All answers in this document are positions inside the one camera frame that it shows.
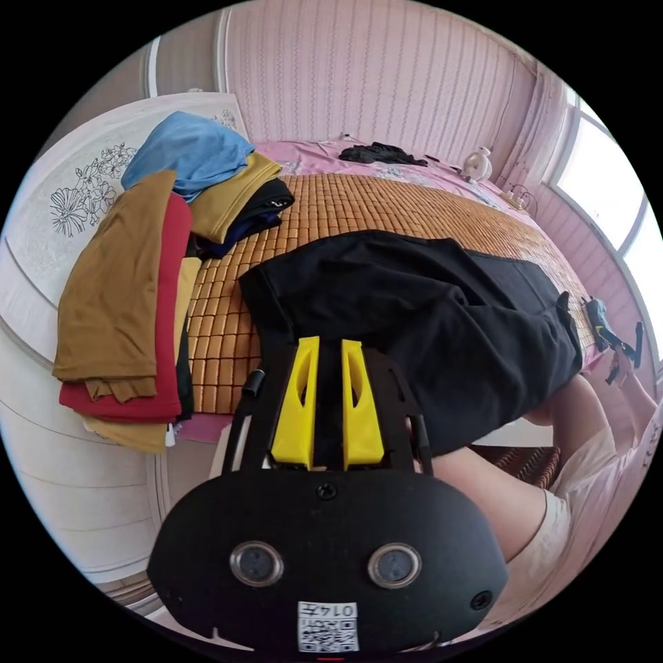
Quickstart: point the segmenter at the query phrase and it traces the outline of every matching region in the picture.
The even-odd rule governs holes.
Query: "qr code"
[[[359,651],[355,603],[298,605],[299,651]]]

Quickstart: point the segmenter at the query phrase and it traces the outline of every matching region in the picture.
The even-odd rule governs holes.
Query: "person's arm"
[[[656,403],[640,384],[640,380],[633,373],[631,362],[621,348],[615,351],[613,365],[615,364],[619,366],[619,373],[613,384],[620,390],[628,406],[635,431],[634,446],[637,446],[656,412]]]

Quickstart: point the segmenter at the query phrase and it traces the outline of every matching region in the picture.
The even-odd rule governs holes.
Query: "window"
[[[556,191],[606,240],[641,306],[663,367],[663,297],[656,272],[663,238],[640,179],[599,116],[570,88],[568,142],[550,180]]]
[[[647,205],[640,230],[624,253],[624,261],[640,290],[656,336],[658,359],[663,361],[663,294],[660,286],[663,239],[650,205]]]

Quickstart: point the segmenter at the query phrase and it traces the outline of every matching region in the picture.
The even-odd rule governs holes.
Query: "camera lens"
[[[368,575],[384,589],[400,589],[411,584],[421,570],[421,558],[407,544],[387,544],[376,550],[368,562]]]
[[[235,577],[251,587],[274,584],[283,573],[280,555],[269,544],[247,541],[233,550],[230,568]]]

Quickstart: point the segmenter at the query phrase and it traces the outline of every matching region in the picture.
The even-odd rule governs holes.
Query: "pink striped wallpaper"
[[[536,77],[491,37],[410,0],[254,0],[232,7],[228,89],[253,141],[342,133],[499,174]]]
[[[608,317],[615,333],[627,343],[634,343],[635,324],[641,319],[640,311],[628,283],[610,253],[584,220],[552,189],[541,185],[537,191],[537,199],[539,211],[536,220],[539,226],[560,248],[589,294],[607,304]],[[611,359],[612,353],[609,352],[589,376],[589,380],[606,410],[615,441],[618,447],[623,448],[633,438],[633,429],[622,397],[614,386],[609,387],[605,383]],[[646,336],[642,365],[637,370],[637,375],[647,392],[655,398],[655,374]]]

